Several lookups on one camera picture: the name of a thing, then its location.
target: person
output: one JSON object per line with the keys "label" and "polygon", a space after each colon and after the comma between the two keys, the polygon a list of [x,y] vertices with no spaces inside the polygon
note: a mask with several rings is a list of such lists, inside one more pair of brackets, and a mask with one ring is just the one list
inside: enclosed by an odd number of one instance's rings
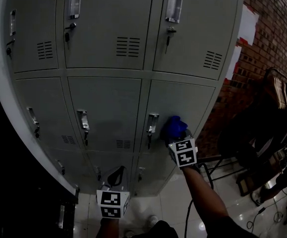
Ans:
{"label": "person", "polygon": [[252,192],[250,194],[251,200],[260,206],[265,201],[272,199],[280,193],[281,190],[287,187],[287,167],[284,169],[283,174],[280,174],[276,179],[276,184],[272,188],[267,188],[266,185],[261,187],[260,192]]}
{"label": "person", "polygon": [[[255,235],[242,229],[228,215],[226,206],[221,198],[205,182],[194,166],[182,167],[195,208],[204,222],[208,237],[242,237],[252,238]],[[150,218],[152,228],[146,234],[134,238],[178,238],[174,228],[165,221],[158,221],[155,216]],[[118,238],[119,219],[102,219],[101,227],[96,238]]]}

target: gray metal locker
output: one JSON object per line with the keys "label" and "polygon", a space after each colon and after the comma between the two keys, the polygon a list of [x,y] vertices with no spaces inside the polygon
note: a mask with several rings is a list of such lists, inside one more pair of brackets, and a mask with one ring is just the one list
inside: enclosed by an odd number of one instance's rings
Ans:
{"label": "gray metal locker", "polygon": [[91,167],[88,166],[80,152],[49,148],[46,152],[60,173],[62,168],[64,168],[64,177],[73,187],[78,186],[81,193],[94,194],[96,192],[98,183],[94,175],[92,175]]}
{"label": "gray metal locker", "polygon": [[141,79],[69,77],[76,119],[87,112],[88,150],[133,152]]}
{"label": "gray metal locker", "polygon": [[13,72],[58,68],[55,11],[56,0],[7,0],[5,43],[14,39],[8,45]]}
{"label": "gray metal locker", "polygon": [[[154,70],[218,79],[230,44],[237,0],[170,0],[169,7],[168,1],[163,2]],[[166,53],[169,27],[176,32]]]}
{"label": "gray metal locker", "polygon": [[121,153],[105,153],[105,152],[93,152],[86,151],[87,156],[93,165],[94,172],[97,175],[97,179],[106,177],[111,174],[110,172],[118,166],[124,166],[126,168],[126,177],[122,178],[127,179],[128,189],[130,189],[131,181],[131,169],[132,169],[132,155],[130,154],[121,154]]}
{"label": "gray metal locker", "polygon": [[67,68],[142,69],[151,0],[65,0]]}
{"label": "gray metal locker", "polygon": [[140,154],[134,181],[134,195],[158,195],[175,166],[168,152]]}
{"label": "gray metal locker", "polygon": [[60,78],[20,79],[15,81],[15,85],[32,130],[37,126],[40,128],[39,139],[51,148],[79,149]]}
{"label": "gray metal locker", "polygon": [[[160,140],[163,125],[172,116],[180,116],[194,133],[203,117],[215,88],[201,85],[174,83],[152,80],[149,101],[142,136],[141,152],[159,154],[168,152],[164,141]],[[155,133],[152,133],[152,143],[148,149],[149,114],[158,114]]]}

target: white marker cube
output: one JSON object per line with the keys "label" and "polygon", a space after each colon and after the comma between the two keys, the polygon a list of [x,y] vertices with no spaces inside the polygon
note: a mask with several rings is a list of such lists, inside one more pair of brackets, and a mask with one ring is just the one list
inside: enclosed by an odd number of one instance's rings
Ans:
{"label": "white marker cube", "polygon": [[103,218],[122,218],[129,206],[129,192],[97,190],[97,204]]}
{"label": "white marker cube", "polygon": [[194,138],[169,144],[179,168],[197,163]]}

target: brick wall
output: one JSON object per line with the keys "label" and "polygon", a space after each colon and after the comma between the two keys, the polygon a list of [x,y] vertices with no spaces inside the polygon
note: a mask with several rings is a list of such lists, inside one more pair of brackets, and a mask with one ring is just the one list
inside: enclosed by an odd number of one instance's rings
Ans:
{"label": "brick wall", "polygon": [[208,120],[197,138],[198,157],[219,155],[217,139],[229,121],[253,101],[269,67],[287,76],[287,0],[244,0],[260,15],[252,46],[242,46],[238,68],[224,83]]}

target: white curved edge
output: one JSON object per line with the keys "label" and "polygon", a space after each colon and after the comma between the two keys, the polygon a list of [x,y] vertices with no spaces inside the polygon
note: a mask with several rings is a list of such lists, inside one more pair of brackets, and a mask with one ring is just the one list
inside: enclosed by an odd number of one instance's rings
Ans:
{"label": "white curved edge", "polygon": [[43,149],[30,132],[29,125],[26,122],[14,92],[7,68],[6,57],[4,55],[5,46],[3,44],[3,15],[5,3],[6,0],[0,0],[0,102],[13,128],[32,155],[49,172],[51,176],[53,176],[69,192],[75,195],[76,190],[57,171],[55,166],[48,159]]}

